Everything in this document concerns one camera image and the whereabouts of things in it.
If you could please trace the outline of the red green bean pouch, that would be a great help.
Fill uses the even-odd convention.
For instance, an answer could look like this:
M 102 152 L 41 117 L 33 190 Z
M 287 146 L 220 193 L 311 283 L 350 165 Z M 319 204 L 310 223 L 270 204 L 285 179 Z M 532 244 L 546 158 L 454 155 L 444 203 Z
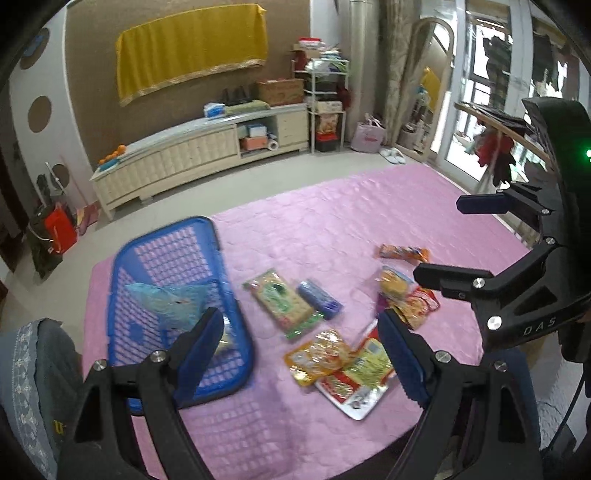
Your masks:
M 396 372 L 382 342 L 369 336 L 351 363 L 319 379 L 315 387 L 343 414 L 362 421 L 388 392 L 394 376 Z

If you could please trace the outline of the purple grape candy pack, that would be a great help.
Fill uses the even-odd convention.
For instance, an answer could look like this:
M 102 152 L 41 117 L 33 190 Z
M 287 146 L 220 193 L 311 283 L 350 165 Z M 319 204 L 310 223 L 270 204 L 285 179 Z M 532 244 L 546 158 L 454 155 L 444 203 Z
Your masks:
M 332 320 L 342 311 L 342 303 L 310 279 L 297 285 L 297 293 L 327 320 Z

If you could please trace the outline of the small cake blue wrapper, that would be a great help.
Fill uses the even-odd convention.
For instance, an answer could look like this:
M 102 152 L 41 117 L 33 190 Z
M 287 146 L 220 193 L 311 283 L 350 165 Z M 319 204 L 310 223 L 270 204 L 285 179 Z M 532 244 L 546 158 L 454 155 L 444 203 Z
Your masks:
M 404 299 L 417 288 L 414 280 L 388 265 L 381 268 L 378 284 L 380 293 L 392 300 Z

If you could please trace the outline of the light blue snack bag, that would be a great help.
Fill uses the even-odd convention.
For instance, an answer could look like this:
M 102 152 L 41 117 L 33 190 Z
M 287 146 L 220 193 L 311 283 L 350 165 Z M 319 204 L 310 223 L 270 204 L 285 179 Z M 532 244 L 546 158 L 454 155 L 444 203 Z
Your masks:
M 204 284 L 156 286 L 126 285 L 130 296 L 145 310 L 156 315 L 162 329 L 190 330 L 206 309 L 208 287 Z

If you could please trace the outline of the red white snack pouch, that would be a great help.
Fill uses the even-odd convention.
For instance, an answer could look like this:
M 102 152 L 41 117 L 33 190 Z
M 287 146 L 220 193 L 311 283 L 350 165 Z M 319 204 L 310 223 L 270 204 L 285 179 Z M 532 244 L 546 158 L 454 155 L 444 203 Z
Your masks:
M 412 330 L 420 328 L 427 318 L 440 309 L 440 302 L 434 292 L 417 287 L 404 299 L 386 299 L 389 308 L 397 311 L 402 321 Z

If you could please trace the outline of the white slippers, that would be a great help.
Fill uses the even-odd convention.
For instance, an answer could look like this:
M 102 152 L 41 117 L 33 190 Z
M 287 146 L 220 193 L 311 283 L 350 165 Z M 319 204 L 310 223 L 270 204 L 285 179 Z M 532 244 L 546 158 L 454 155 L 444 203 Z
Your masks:
M 392 165 L 405 165 L 407 163 L 405 155 L 397 148 L 383 148 L 380 155 Z

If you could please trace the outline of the pink shopping bag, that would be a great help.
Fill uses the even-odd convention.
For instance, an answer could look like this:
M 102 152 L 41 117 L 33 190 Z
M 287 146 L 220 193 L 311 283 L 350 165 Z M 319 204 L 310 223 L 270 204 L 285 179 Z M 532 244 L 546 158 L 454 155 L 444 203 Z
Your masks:
M 376 154 L 386 136 L 386 129 L 382 122 L 372 115 L 367 115 L 363 121 L 356 124 L 355 133 L 351 141 L 353 151 Z

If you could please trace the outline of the dark bag on floor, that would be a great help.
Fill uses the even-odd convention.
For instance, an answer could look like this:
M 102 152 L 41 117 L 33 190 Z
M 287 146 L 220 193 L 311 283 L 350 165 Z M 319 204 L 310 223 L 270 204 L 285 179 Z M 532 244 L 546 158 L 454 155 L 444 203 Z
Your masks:
M 26 227 L 26 239 L 33 265 L 41 280 L 48 277 L 62 262 L 62 255 L 56 251 L 54 241 L 44 224 L 49 213 L 47 207 L 39 207 Z

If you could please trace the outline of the white metal shelf rack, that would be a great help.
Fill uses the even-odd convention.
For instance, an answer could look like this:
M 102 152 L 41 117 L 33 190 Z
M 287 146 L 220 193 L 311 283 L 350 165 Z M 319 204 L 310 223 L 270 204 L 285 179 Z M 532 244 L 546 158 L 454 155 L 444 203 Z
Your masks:
M 349 109 L 349 60 L 318 37 L 300 37 L 291 48 L 291 73 L 303 81 L 311 153 L 341 149 Z

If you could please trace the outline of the broom and dustpan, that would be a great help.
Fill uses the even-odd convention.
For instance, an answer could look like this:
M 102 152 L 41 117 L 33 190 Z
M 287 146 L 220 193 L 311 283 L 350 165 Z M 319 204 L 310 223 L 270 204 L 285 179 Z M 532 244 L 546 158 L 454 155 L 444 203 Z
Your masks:
M 78 236 L 84 236 L 94 225 L 100 214 L 97 201 L 91 201 L 78 186 L 63 157 L 57 163 L 45 163 L 50 183 L 58 193 L 61 203 L 66 206 L 73 218 Z

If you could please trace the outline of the cream TV cabinet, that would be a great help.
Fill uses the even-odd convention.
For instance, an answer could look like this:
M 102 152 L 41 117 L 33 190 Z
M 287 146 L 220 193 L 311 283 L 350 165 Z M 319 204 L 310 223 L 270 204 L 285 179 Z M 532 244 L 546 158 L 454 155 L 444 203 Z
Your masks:
M 308 149 L 304 104 L 197 119 L 168 128 L 125 147 L 117 162 L 96 170 L 90 182 L 108 219 L 125 203 L 147 201 L 173 188 Z

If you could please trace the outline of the brown cardboard box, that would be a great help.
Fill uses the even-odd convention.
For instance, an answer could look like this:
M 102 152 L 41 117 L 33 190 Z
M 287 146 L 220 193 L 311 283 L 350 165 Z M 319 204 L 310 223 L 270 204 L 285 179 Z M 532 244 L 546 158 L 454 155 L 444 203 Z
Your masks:
M 304 102 L 304 81 L 297 78 L 259 81 L 256 95 L 271 107 L 301 104 Z

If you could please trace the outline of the blue tissue box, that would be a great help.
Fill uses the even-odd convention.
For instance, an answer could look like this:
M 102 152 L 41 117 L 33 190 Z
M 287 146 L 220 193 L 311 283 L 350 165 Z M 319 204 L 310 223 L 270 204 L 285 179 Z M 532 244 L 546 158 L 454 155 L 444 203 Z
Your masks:
M 225 115 L 226 105 L 219 102 L 209 102 L 204 105 L 204 117 L 214 119 Z

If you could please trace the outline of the green folded cloth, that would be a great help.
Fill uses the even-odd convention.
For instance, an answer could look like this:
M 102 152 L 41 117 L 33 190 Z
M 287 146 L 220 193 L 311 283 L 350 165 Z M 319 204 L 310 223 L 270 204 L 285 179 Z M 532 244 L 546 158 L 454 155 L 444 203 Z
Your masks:
M 259 112 L 264 110 L 270 110 L 270 105 L 264 102 L 263 100 L 254 99 L 252 101 L 248 101 L 245 103 L 239 103 L 235 105 L 226 105 L 225 106 L 225 115 L 226 116 L 236 116 L 236 115 L 243 115 L 249 114 L 253 112 Z

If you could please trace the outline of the yellow wall cloth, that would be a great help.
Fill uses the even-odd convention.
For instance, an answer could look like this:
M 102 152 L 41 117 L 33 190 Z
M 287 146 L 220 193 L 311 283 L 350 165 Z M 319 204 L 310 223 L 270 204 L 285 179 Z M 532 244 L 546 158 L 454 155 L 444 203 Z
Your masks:
M 186 81 L 263 66 L 266 9 L 259 4 L 199 8 L 123 31 L 115 42 L 119 104 Z

